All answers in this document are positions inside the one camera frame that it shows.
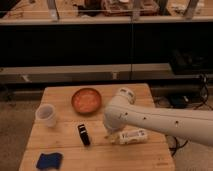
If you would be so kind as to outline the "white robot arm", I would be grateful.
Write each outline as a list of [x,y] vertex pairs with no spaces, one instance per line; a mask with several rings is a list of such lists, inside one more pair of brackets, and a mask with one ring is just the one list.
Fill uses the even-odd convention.
[[131,89],[117,90],[104,109],[108,132],[132,125],[213,146],[213,111],[143,107],[135,105],[135,100]]

